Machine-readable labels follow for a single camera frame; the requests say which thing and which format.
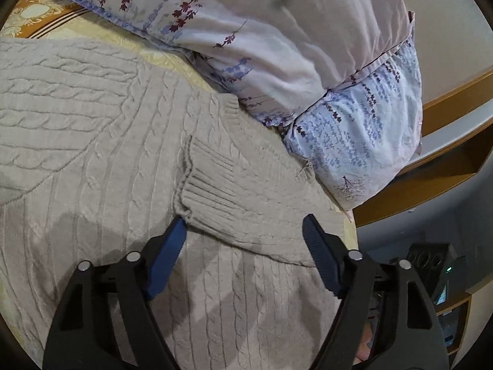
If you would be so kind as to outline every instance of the bed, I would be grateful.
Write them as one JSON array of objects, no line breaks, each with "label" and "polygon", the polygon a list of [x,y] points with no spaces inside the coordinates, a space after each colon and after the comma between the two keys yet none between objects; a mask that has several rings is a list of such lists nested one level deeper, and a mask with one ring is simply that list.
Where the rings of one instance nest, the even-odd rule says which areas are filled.
[{"label": "bed", "polygon": [[[179,73],[197,90],[216,93],[208,81],[178,55],[156,48],[145,39],[109,23],[69,0],[19,0],[0,35],[11,38],[89,38],[102,41],[133,51],[149,63]],[[280,143],[278,134],[274,131],[269,132],[270,136],[267,137],[277,139]],[[62,183],[58,189],[55,187],[53,190],[63,193],[61,185]],[[9,230],[9,216],[14,212],[18,214],[19,206],[17,205],[14,211],[12,206],[7,206],[8,204],[0,206],[0,313],[15,339],[40,365],[57,292],[56,289],[48,287],[45,289],[48,296],[39,295],[40,289],[33,288],[32,285],[33,280],[39,282],[36,280],[39,269],[36,270],[35,266],[32,267],[27,261],[14,263],[3,254],[6,245],[12,243],[19,245],[18,248],[22,251],[20,257],[27,257],[33,248],[28,242],[33,241],[30,237],[26,239],[25,234]],[[329,210],[341,213],[329,197],[326,206]],[[70,214],[69,207],[53,210],[58,210],[56,218],[52,219],[54,223],[49,223],[49,216],[46,214],[43,220],[32,217],[28,219],[29,224],[26,223],[28,229],[40,232],[40,235],[46,232],[43,229],[51,228],[48,232],[55,232],[53,229],[57,227],[58,232],[65,232],[67,226],[70,228],[70,224],[75,222],[79,230],[82,229],[82,233],[97,229],[85,219],[83,212]],[[351,213],[349,217],[344,216],[341,236],[348,247],[355,248],[356,228],[350,217]],[[145,239],[146,235],[150,236],[149,232],[158,233],[163,227],[164,224],[158,224],[140,237]],[[13,235],[16,235],[19,241],[24,239],[24,243],[13,242]],[[66,262],[63,252],[58,251],[56,254],[58,256],[55,256],[55,260]],[[105,259],[110,260],[114,254],[113,252]],[[203,263],[203,269],[197,274],[190,273],[194,271],[191,267],[194,262]],[[65,268],[71,271],[73,265],[75,264]],[[270,275],[264,278],[260,276],[259,271]],[[22,274],[17,278],[15,272]],[[250,279],[248,277],[252,277],[251,283],[246,282],[246,279]],[[163,327],[161,331],[182,368],[196,366],[190,361],[192,351],[197,363],[209,362],[214,368],[243,368],[248,362],[251,362],[253,368],[304,368],[318,351],[337,310],[337,301],[330,297],[327,299],[327,292],[320,292],[322,288],[319,283],[313,283],[316,277],[314,268],[279,263],[267,257],[255,257],[238,249],[221,247],[216,239],[204,232],[191,231],[182,251],[181,264],[174,270],[169,287],[155,299],[153,308],[158,322]],[[63,288],[66,278],[67,274],[56,275],[56,279],[61,283],[59,288]],[[194,295],[193,304],[189,301],[191,288]],[[23,307],[23,302],[28,301],[30,304]],[[218,304],[222,307],[222,315],[218,311],[221,310]],[[301,317],[290,323],[288,319],[293,313],[301,313]],[[218,326],[222,322],[228,327],[225,327],[223,335],[218,335]],[[194,341],[189,338],[191,334],[194,335]],[[208,344],[198,341],[202,335],[209,335]],[[249,341],[262,346],[262,349],[258,352],[251,351],[248,348]],[[293,342],[309,354],[280,353],[279,344],[288,347]],[[119,340],[119,344],[122,356],[131,362],[132,354],[124,337]]]}]

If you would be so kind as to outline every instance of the blue floral pattern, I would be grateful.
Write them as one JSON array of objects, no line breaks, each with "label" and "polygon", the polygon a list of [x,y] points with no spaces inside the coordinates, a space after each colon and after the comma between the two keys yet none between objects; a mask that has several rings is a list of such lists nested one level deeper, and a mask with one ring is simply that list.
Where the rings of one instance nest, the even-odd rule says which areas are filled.
[{"label": "blue floral pattern", "polygon": [[167,3],[168,1],[170,1],[170,0],[162,0],[159,3],[159,5],[149,14],[146,21],[144,22],[144,25],[142,26],[142,30],[144,32],[147,32],[147,29],[149,29],[151,24],[156,20],[157,15],[159,14],[159,11],[161,11],[161,9],[164,6],[164,3]]},{"label": "blue floral pattern", "polygon": [[421,123],[421,75],[410,37],[367,78],[329,91],[280,134],[286,148],[308,159],[349,210],[382,190],[407,164],[418,147]]}]

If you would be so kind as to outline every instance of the white wall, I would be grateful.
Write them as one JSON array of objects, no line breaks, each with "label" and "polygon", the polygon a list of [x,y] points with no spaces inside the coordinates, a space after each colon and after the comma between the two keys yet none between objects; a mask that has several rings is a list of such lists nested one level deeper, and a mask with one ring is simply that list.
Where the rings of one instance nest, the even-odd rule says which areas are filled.
[{"label": "white wall", "polygon": [[446,212],[444,215],[426,224],[424,232],[427,242],[451,243],[458,257],[465,255],[458,221],[454,211]]},{"label": "white wall", "polygon": [[389,263],[389,260],[394,257],[405,258],[409,252],[409,247],[413,243],[423,241],[425,241],[425,234],[416,233],[410,237],[399,239],[393,243],[370,250],[367,253],[377,263],[387,264]]},{"label": "white wall", "polygon": [[493,65],[493,31],[474,0],[404,0],[416,12],[416,49],[428,102]]},{"label": "white wall", "polygon": [[493,176],[455,209],[455,217],[467,257],[467,283],[474,285],[493,271]]}]

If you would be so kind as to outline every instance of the wooden furniture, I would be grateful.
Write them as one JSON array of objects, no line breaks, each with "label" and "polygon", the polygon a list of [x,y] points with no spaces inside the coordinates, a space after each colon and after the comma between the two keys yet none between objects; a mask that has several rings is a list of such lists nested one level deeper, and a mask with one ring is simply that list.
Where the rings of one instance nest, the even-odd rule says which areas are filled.
[{"label": "wooden furniture", "polygon": [[493,273],[468,289],[466,293],[470,295],[469,314],[458,351],[454,354],[453,366],[459,363],[475,344],[493,314]]},{"label": "wooden furniture", "polygon": [[[444,72],[455,77],[451,84],[460,79],[473,79],[423,105],[422,155],[415,155],[410,164],[386,188],[353,210],[358,227],[398,213],[412,211],[416,206],[438,197],[474,176],[489,157],[493,148],[493,33],[488,23],[493,28],[493,0],[474,1],[458,0],[456,6],[450,9],[456,10],[467,5],[464,11],[470,11],[479,17],[478,21],[482,20],[481,35],[475,40],[485,41],[485,45],[480,49],[483,49],[487,59],[479,67],[474,66],[476,58],[471,56],[472,52],[478,53],[471,45],[474,42],[462,39],[467,32],[461,33],[459,39],[454,39],[453,35],[447,39],[454,27],[457,27],[457,22],[452,25],[456,17],[448,17],[454,18],[450,19],[450,23],[443,20],[450,9],[434,8],[437,10],[433,14],[435,16],[427,17],[425,3],[420,0],[406,1],[409,9],[417,10],[416,45],[423,76],[427,75],[423,78],[423,85],[427,86],[427,91],[423,88],[425,94],[435,96],[436,92],[443,90],[439,87],[433,89],[433,83],[441,82],[440,87],[443,87],[444,80],[447,80]],[[430,0],[426,3],[433,5],[434,2],[436,1]],[[433,21],[435,18],[440,22],[437,26]],[[472,24],[464,20],[464,26],[472,27]],[[450,44],[448,50],[443,50],[440,57],[433,55],[433,49],[439,49],[443,43]],[[467,54],[460,56],[450,51],[454,46],[457,49],[464,47],[468,51]],[[450,58],[448,55],[453,54],[454,65],[451,64],[452,61],[447,61]],[[436,64],[440,59],[447,61],[450,69]],[[460,72],[462,63],[464,66],[469,65],[465,72]]]},{"label": "wooden furniture", "polygon": [[454,362],[455,355],[462,346],[463,337],[467,328],[467,321],[469,319],[471,299],[471,294],[463,292],[435,307],[437,316],[447,315],[453,310],[459,310],[457,332],[455,333],[454,342],[447,348],[451,366]]}]

